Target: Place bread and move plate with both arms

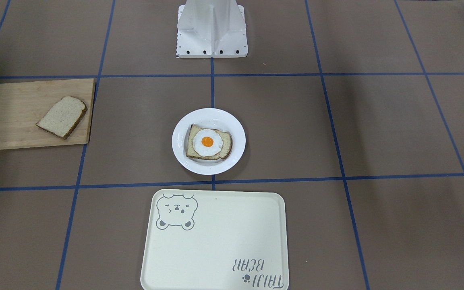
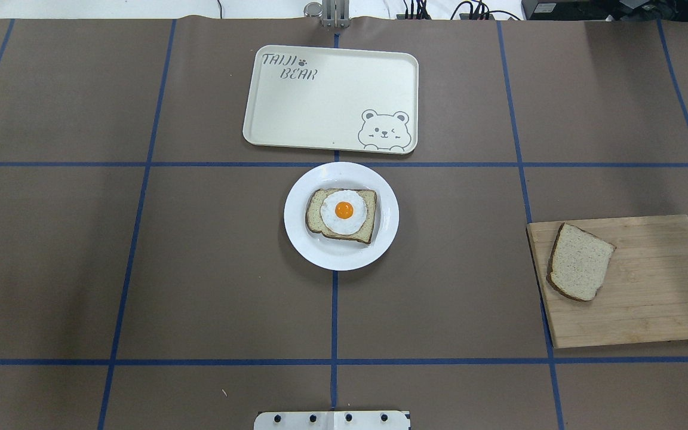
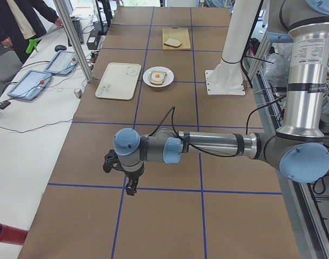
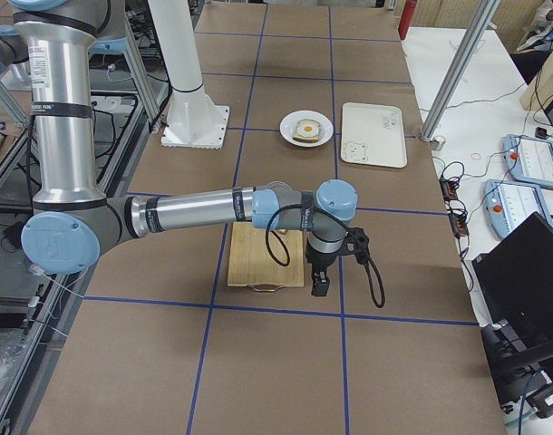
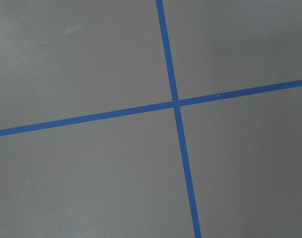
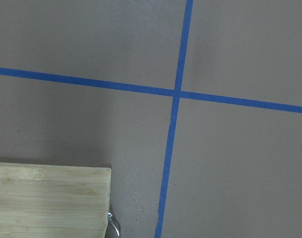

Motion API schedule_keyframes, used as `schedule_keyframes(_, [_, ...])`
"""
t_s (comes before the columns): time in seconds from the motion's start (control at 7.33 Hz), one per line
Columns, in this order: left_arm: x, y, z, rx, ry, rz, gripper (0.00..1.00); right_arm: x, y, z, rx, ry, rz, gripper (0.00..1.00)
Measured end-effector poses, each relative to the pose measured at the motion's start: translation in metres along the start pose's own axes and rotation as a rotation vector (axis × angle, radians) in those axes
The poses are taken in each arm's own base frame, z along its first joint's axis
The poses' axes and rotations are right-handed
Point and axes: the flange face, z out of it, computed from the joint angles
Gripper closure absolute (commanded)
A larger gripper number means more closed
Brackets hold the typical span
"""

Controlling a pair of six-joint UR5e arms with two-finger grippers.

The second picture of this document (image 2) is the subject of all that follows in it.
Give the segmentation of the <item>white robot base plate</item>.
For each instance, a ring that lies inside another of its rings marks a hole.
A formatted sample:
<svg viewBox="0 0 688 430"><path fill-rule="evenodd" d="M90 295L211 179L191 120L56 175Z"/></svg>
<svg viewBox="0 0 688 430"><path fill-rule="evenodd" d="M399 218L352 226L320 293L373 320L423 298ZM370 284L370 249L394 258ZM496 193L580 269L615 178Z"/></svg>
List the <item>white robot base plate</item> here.
<svg viewBox="0 0 688 430"><path fill-rule="evenodd" d="M408 411L267 411L257 415L254 429L410 429Z"/></svg>

